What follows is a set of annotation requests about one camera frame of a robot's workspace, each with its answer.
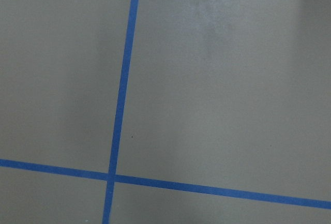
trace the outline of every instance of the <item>painter's tape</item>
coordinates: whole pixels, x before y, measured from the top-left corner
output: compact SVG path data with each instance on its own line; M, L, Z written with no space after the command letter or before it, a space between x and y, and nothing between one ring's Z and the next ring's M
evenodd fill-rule
M66 175L66 176L76 176L76 177L90 178L96 180L104 180L104 181L106 181L108 177L106 173L102 173L102 172L77 170L77 169L57 167L57 166L46 166L46 165L39 165L36 163L27 163L27 162L20 162L20 161L7 160L7 159L0 159L0 166L28 170L28 171L38 171L38 172L46 172L46 173Z
M104 199L102 224L109 224L110 211L113 201L119 141L121 139L124 104L126 97L126 89L128 85L134 28L136 26L136 18L138 11L138 2L139 0L131 0L130 2L129 18L128 18L128 25L126 30L126 38L125 38L122 70L121 70L121 79L119 81L119 88L118 88L117 107L116 107L116 115L114 122L112 148L111 148L110 161L109 161L106 196Z
M282 204L290 204L290 205L298 205L298 206L306 206L306 207L324 208L327 210L331 210L331 202L329 201L278 196L278 195L257 193L251 191L216 188L216 187L208 187L208 186L194 185L194 184L183 184L183 183L134 177L134 176L116 175L115 181L125 184L135 184L135 185L142 185L142 186L149 186L156 188L204 193L204 194L216 195L216 196L234 197L241 199L264 201L264 202L274 202L274 203L282 203Z

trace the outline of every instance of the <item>gray surface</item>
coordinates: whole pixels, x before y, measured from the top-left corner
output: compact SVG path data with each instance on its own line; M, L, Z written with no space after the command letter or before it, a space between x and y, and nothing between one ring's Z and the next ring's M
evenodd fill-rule
M111 223L328 223L331 211L116 184Z
M0 0L0 158L107 171L130 0Z
M0 0L0 158L106 171L129 0ZM118 174L331 201L331 0L140 0ZM0 223L101 223L105 182L0 168ZM330 210L115 184L112 223Z
M140 0L117 173L331 200L331 0Z
M9 168L0 175L0 223L101 223L105 182Z

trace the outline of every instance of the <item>blue tape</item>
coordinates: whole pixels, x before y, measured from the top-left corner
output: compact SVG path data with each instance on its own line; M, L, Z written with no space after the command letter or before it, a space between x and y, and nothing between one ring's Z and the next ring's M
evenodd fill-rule
M57 167L57 166L45 166L45 165L38 165L36 163L19 162L19 161L7 160L7 159L0 159L0 166L28 170L28 171L38 171L38 172L46 172L46 173L66 175L66 176L76 176L76 177L90 178L96 180L104 180L104 181L106 181L108 178L108 175L102 172L77 170L77 169Z
M201 186L194 184L183 184L183 183L134 177L134 176L116 175L115 181L118 183L125 183L125 184L135 184L135 185L142 185L142 186L149 186L156 188L174 189L174 190L204 193L204 194L224 196L224 197L234 197L241 199L264 201L264 202L283 203L283 204L298 205L305 207L325 208L331 210L331 202L329 201L270 195L264 193L208 187L208 186Z
M109 217L110 217L111 206L113 201L119 141L121 139L123 113L124 113L126 89L127 89L128 77L129 77L134 28L136 26L138 2L139 0L131 0L130 2L130 11L129 11L127 31L126 31L125 46L124 46L121 79L119 82L119 89L118 89L113 141L112 141L112 148L111 148L110 161L109 161L106 196L104 199L102 224L109 223Z
M85 170L56 167L56 166L46 166L46 165L39 165L36 163L27 163L27 162L20 162L20 161L7 160L7 159L0 159L0 167L8 167L14 169L45 172L51 174L75 176L82 178L90 178L90 179L103 180L103 181L109 180L109 176L107 173L96 172L96 171L85 171ZM113 183L115 182L149 186L155 188L163 188L163 189L188 191L195 193L204 193L204 194L216 195L216 196L264 201L264 202L324 208L327 210L331 210L331 201L321 201L321 200L306 199L306 198L271 195L271 194L257 193L251 191L176 183L176 182L147 179L147 178L134 177L134 176L124 176L124 175L114 175Z

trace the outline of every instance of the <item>concrete floor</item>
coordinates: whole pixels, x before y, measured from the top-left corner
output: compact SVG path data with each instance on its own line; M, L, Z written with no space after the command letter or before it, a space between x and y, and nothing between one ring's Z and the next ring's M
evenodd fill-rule
M130 0L0 0L0 158L107 172ZM117 174L331 201L331 0L140 0ZM106 183L0 167L0 223L101 223ZM115 184L111 223L330 210Z

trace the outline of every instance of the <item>gray floor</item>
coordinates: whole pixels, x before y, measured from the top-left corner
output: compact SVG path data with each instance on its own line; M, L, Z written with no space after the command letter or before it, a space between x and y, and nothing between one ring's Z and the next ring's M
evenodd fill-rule
M107 172L130 0L0 0L0 158ZM331 0L140 0L117 173L331 201ZM0 223L101 223L105 182L0 168ZM111 223L330 210L116 183Z

